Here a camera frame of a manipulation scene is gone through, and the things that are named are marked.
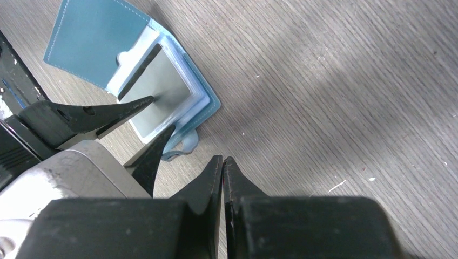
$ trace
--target black plastic part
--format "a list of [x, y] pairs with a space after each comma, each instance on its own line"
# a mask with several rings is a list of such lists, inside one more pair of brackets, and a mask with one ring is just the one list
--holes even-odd
[[222, 156], [168, 200], [51, 201], [16, 258], [217, 258]]
[[48, 100], [37, 80], [1, 31], [0, 90], [2, 100], [14, 114], [39, 100]]
[[185, 208], [180, 200], [54, 200], [16, 259], [176, 258]]
[[40, 160], [0, 120], [0, 191]]
[[162, 46], [160, 44], [156, 44], [151, 52], [146, 56], [145, 60], [140, 64], [140, 67], [135, 71], [131, 79], [127, 82], [121, 92], [118, 94], [118, 100], [121, 100], [127, 92], [132, 89], [133, 85], [137, 82], [137, 80], [142, 76], [145, 69], [148, 65], [155, 59], [155, 57], [159, 54], [162, 50]]
[[232, 157], [224, 161], [223, 167], [224, 209], [226, 216], [227, 257], [242, 258], [245, 255], [246, 242], [242, 222], [239, 220], [239, 209], [242, 197], [267, 195], [245, 177]]
[[252, 197], [240, 211], [247, 250], [237, 258], [403, 258], [385, 212], [367, 198]]
[[217, 258], [221, 181], [229, 258], [403, 258], [375, 201], [268, 197], [221, 156], [168, 200], [52, 201], [17, 258]]
[[154, 182], [159, 167], [160, 159], [164, 151], [165, 145], [170, 139], [170, 136], [175, 131], [175, 125], [171, 125], [163, 130], [150, 144], [143, 147], [137, 154], [133, 156], [124, 168], [132, 175], [132, 177], [140, 184], [140, 186], [148, 192], [151, 197], [154, 194]]
[[185, 214], [180, 235], [179, 258], [216, 259], [218, 257], [223, 157], [215, 155], [202, 173], [170, 200], [185, 200]]
[[32, 151], [41, 161], [57, 154], [59, 150], [50, 148], [39, 137], [37, 137], [20, 118], [16, 115], [10, 116], [5, 123], [14, 131], [15, 136], [24, 146]]
[[18, 116], [52, 148], [67, 148], [82, 140], [102, 138], [154, 102], [148, 96], [130, 103], [73, 106], [39, 101]]

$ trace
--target table surface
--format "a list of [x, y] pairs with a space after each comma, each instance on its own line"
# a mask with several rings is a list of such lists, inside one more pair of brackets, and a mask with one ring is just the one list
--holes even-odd
[[[269, 195], [372, 197], [410, 255], [458, 258], [456, 1], [131, 2], [168, 24], [223, 104], [193, 154], [161, 164], [155, 196], [230, 155]], [[51, 100], [115, 103], [42, 61], [59, 0], [0, 5]], [[121, 162], [142, 146], [128, 124], [102, 143]]]

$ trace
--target white stitching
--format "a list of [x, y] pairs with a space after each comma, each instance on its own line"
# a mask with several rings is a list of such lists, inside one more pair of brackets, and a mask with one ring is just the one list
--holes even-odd
[[54, 39], [52, 40], [51, 48], [49, 49], [48, 61], [49, 61], [49, 58], [51, 57], [52, 50], [54, 49], [54, 44], [56, 43], [57, 35], [59, 35], [60, 27], [62, 26], [62, 22], [64, 21], [65, 12], [67, 12], [67, 6], [69, 6], [69, 3], [70, 3], [70, 0], [67, 0], [67, 3], [64, 6], [64, 11], [62, 12], [62, 18], [60, 19], [59, 27], [57, 27], [56, 35], [54, 35]]
[[100, 85], [94, 83], [93, 81], [91, 81], [91, 80], [89, 80], [89, 79], [87, 79], [87, 78], [85, 78], [85, 77], [82, 77], [82, 76], [80, 76], [80, 75], [78, 75], [78, 74], [76, 74], [76, 73], [74, 73], [74, 72], [72, 72], [72, 71], [70, 71], [70, 70], [68, 70], [68, 69], [65, 69], [65, 68], [63, 68], [63, 67], [61, 67], [61, 66], [59, 66], [59, 65], [57, 65], [57, 64], [54, 64], [54, 63], [51, 63], [51, 62], [50, 62], [49, 64], [50, 64], [51, 66], [55, 66], [55, 67], [57, 67], [58, 69], [61, 69], [61, 70], [65, 71], [65, 72], [67, 72], [67, 73], [70, 73], [70, 74], [73, 74], [73, 75], [75, 75], [75, 76], [78, 76], [79, 78], [81, 78], [81, 79], [83, 79], [83, 80], [86, 80], [86, 81], [90, 82], [90, 83], [93, 84], [93, 85], [100, 86]]
[[[127, 7], [126, 5], [122, 4], [120, 1], [118, 1], [118, 0], [113, 0], [113, 1], [116, 2], [116, 3], [118, 3], [118, 4], [120, 4], [122, 7], [128, 9], [129, 11], [135, 13], [135, 14], [136, 14], [138, 17], [140, 17], [142, 20], [148, 22], [147, 19], [145, 19], [145, 18], [142, 17], [139, 13], [137, 13], [137, 12], [135, 12], [134, 10], [130, 9], [130, 8]], [[62, 12], [62, 17], [60, 18], [60, 21], [59, 21], [59, 26], [57, 27], [56, 35], [54, 35], [54, 39], [52, 39], [51, 48], [49, 49], [49, 53], [48, 53], [48, 57], [47, 57], [48, 62], [49, 62], [50, 65], [55, 66], [55, 67], [57, 67], [57, 68], [59, 68], [59, 69], [62, 69], [62, 70], [66, 71], [66, 72], [68, 72], [68, 73], [70, 73], [70, 74], [74, 74], [75, 76], [80, 77], [80, 78], [82, 78], [82, 79], [84, 79], [84, 80], [86, 80], [86, 81], [92, 83], [93, 85], [96, 85], [96, 86], [98, 86], [98, 87], [102, 87], [101, 85], [96, 84], [96, 83], [94, 83], [93, 81], [88, 80], [87, 78], [84, 78], [83, 76], [81, 76], [81, 75], [79, 75], [79, 74], [77, 74], [77, 73], [75, 73], [75, 72], [71, 72], [70, 70], [64, 69], [63, 67], [61, 67], [61, 66], [59, 66], [59, 65], [56, 65], [56, 64], [53, 64], [53, 63], [51, 63], [51, 62], [49, 61], [50, 58], [51, 58], [52, 50], [54, 49], [54, 45], [55, 45], [55, 43], [56, 43], [57, 36], [59, 35], [59, 32], [60, 32], [60, 27], [62, 26], [62, 22], [64, 21], [65, 13], [66, 13], [66, 11], [67, 11], [67, 6], [69, 5], [69, 3], [70, 3], [70, 0], [67, 0], [67, 3], [66, 3], [65, 6], [64, 6], [64, 11]]]
[[138, 17], [140, 17], [142, 20], [144, 20], [144, 21], [147, 21], [147, 22], [148, 22], [148, 20], [147, 20], [147, 19], [145, 19], [145, 18], [144, 18], [144, 17], [142, 17], [142, 16], [141, 16], [139, 13], [135, 12], [134, 10], [130, 9], [129, 7], [125, 6], [125, 5], [124, 5], [124, 4], [122, 4], [120, 1], [118, 1], [118, 0], [113, 0], [113, 1], [117, 2], [117, 3], [118, 3], [118, 4], [120, 4], [122, 7], [124, 7], [124, 8], [126, 8], [126, 9], [128, 9], [129, 11], [131, 11], [131, 12], [135, 13], [135, 14], [136, 14]]

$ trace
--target wallet flap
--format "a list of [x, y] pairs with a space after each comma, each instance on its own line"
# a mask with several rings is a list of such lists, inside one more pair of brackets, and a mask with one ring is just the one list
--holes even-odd
[[105, 89], [150, 17], [125, 1], [63, 0], [44, 61]]

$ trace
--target silver metal part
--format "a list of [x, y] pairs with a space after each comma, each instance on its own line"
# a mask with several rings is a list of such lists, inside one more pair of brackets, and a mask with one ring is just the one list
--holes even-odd
[[24, 242], [31, 220], [0, 220], [0, 259], [14, 259]]
[[82, 141], [21, 174], [0, 193], [0, 219], [36, 218], [67, 197], [149, 197], [101, 144]]

